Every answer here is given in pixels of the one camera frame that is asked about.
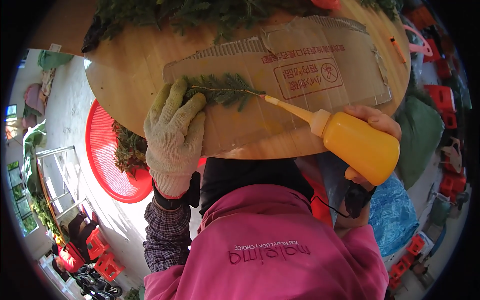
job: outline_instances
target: cardboard sheet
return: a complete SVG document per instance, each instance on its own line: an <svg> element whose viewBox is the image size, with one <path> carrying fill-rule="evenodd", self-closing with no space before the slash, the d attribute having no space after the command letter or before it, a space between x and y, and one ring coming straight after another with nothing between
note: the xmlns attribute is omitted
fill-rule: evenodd
<svg viewBox="0 0 480 300"><path fill-rule="evenodd" d="M386 69L365 26L345 18L311 16L262 28L260 36L211 47L165 66L173 83L189 77L238 73L257 90L315 112L344 105L375 106L392 99ZM214 156L308 124L252 98L242 112L205 109L202 154Z"/></svg>

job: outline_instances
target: cable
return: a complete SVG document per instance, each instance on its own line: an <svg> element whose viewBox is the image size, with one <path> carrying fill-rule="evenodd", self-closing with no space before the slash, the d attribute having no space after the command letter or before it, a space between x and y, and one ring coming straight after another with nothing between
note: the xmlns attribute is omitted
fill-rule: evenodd
<svg viewBox="0 0 480 300"><path fill-rule="evenodd" d="M350 218L350 215L346 216L344 215L343 213L337 211L336 209L334 209L333 207L331 207L330 205L328 205L327 203L323 202L322 199L319 197L319 196L315 196L313 199L312 199L312 202L315 200L315 198L318 198L318 200L320 200L320 202L322 202L323 204L325 204L326 206L330 207L331 209L333 209L337 214L341 215L342 217L344 218Z"/></svg>

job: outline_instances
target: red jacket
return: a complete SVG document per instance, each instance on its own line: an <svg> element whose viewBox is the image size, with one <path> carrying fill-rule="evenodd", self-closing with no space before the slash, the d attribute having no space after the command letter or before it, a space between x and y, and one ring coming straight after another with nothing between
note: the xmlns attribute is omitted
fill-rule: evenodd
<svg viewBox="0 0 480 300"><path fill-rule="evenodd" d="M84 258L72 243L67 244L66 251L60 246L58 248L60 259L62 259L67 272L76 273L85 264Z"/></svg>

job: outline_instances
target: round wooden table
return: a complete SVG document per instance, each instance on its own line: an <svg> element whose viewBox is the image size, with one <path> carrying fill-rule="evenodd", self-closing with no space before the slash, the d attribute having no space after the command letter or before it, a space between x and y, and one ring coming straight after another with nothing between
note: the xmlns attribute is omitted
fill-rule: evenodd
<svg viewBox="0 0 480 300"><path fill-rule="evenodd" d="M383 12L360 6L359 0L342 0L342 9L330 14L356 20L367 27L380 52L393 99L378 105L392 115L405 95L410 78L408 38L400 21L391 22ZM261 26L289 22L293 16L279 12ZM237 39L259 34L259 27L236 31ZM144 136L143 123L158 91L163 86L162 71L172 61L211 47L215 27L201 26L186 36L174 34L169 26L162 31L151 27L129 26L112 41L104 41L85 54L88 82L100 105L120 124ZM390 42L394 36L407 63L402 63ZM322 139L310 133L309 126L260 140L222 153L217 157L234 159L275 159L298 157L327 151Z"/></svg>

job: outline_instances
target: white knit glove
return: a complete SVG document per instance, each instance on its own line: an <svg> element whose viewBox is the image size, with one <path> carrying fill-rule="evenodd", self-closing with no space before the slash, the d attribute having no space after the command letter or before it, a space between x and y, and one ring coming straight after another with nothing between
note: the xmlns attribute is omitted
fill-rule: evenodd
<svg viewBox="0 0 480 300"><path fill-rule="evenodd" d="M206 104L203 94L194 95L180 107L187 83L178 79L166 84L156 96L144 123L150 175L166 198L178 199L190 187L202 153Z"/></svg>

